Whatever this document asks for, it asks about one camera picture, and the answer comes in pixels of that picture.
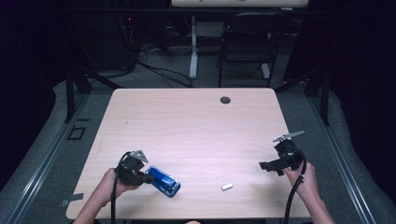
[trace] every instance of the light wood tabletop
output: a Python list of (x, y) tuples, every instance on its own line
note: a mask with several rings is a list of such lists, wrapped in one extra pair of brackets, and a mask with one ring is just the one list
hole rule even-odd
[[(66, 215), (78, 215), (125, 152), (143, 150), (142, 171), (156, 166), (181, 189), (174, 198), (148, 184), (127, 191), (117, 199), (119, 219), (283, 217), (289, 180), (259, 162), (278, 159), (273, 140), (288, 132), (271, 89), (116, 90), (75, 189), (83, 199), (71, 202)], [(290, 216), (309, 217), (297, 194)], [(110, 203), (97, 217), (110, 217)]]
[(172, 0), (173, 7), (306, 7), (308, 0)]

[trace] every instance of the wooden table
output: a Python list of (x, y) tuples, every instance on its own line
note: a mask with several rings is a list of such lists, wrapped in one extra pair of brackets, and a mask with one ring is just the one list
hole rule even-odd
[[(231, 102), (223, 104), (221, 97)], [(174, 198), (151, 185), (117, 199), (117, 218), (283, 217), (289, 180), (263, 171), (278, 159), (272, 141), (288, 133), (271, 89), (116, 90), (93, 142), (67, 216), (75, 218), (105, 171), (126, 151), (143, 150), (150, 165), (181, 183)], [(232, 183), (233, 188), (221, 186)], [(309, 217), (296, 195), (291, 217)], [(110, 217), (110, 204), (98, 218)]]

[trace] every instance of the black cable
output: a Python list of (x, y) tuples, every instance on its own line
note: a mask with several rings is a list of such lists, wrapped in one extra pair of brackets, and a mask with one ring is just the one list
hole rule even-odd
[(116, 177), (114, 178), (113, 191), (111, 192), (111, 223), (116, 224), (116, 199), (117, 199), (117, 182), (119, 179), (120, 164), (130, 152), (126, 152), (120, 159), (116, 170)]
[(293, 148), (294, 150), (297, 150), (303, 157), (303, 169), (300, 173), (300, 176), (297, 178), (296, 182), (294, 183), (293, 187), (291, 188), (290, 194), (289, 194), (289, 198), (288, 198), (288, 202), (286, 204), (286, 210), (285, 210), (285, 217), (283, 219), (283, 224), (288, 224), (289, 223), (289, 214), (290, 214), (290, 208), (291, 208), (291, 202), (293, 200), (294, 194), (297, 191), (297, 188), (300, 186), (300, 184), (303, 182), (303, 178), (305, 175), (305, 171), (306, 171), (306, 158), (304, 153), (297, 147), (289, 147), (289, 148)]
[[(168, 70), (168, 69), (164, 69), (164, 68), (153, 67), (153, 66), (150, 66), (150, 65), (148, 65), (148, 64), (141, 63), (141, 62), (137, 62), (137, 64), (140, 64), (141, 66), (147, 68), (148, 70), (150, 70), (150, 71), (156, 73), (157, 75), (159, 75), (159, 76), (161, 76), (161, 77), (166, 77), (166, 78), (168, 78), (168, 79), (170, 79), (170, 80), (172, 80), (172, 81), (174, 81), (174, 82), (176, 82), (176, 83), (178, 83), (178, 84), (180, 84), (180, 85), (183, 85), (183, 86), (185, 86), (185, 87), (193, 88), (191, 79), (190, 79), (189, 77), (187, 77), (186, 75), (183, 75), (183, 74), (181, 74), (181, 73), (179, 73), (179, 72), (176, 72), (176, 71), (171, 71), (171, 70)], [(182, 81), (180, 81), (180, 80), (177, 80), (177, 79), (174, 78), (174, 77), (170, 77), (169, 75), (165, 74), (163, 71), (165, 71), (165, 72), (170, 72), (170, 73), (174, 73), (174, 74), (177, 74), (177, 75), (180, 75), (180, 76), (186, 78), (186, 79), (189, 81), (189, 83), (185, 83), (185, 82), (182, 82)]]

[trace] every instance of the forearm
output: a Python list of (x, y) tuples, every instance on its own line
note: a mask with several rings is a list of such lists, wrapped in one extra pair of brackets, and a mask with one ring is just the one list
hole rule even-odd
[(318, 194), (304, 196), (302, 198), (314, 224), (334, 223), (332, 216), (326, 208), (326, 204), (320, 199)]
[(92, 224), (95, 221), (97, 214), (106, 203), (103, 202), (101, 197), (97, 197), (94, 194), (84, 204), (73, 224)]

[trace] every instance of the black chair leg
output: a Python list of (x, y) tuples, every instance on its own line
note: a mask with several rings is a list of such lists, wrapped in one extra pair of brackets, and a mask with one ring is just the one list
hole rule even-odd
[(275, 68), (275, 62), (271, 63), (270, 76), (268, 77), (266, 88), (270, 88), (271, 80), (272, 80), (272, 74), (274, 73), (274, 68)]
[(219, 61), (219, 88), (221, 88), (221, 80), (222, 80), (222, 60)]

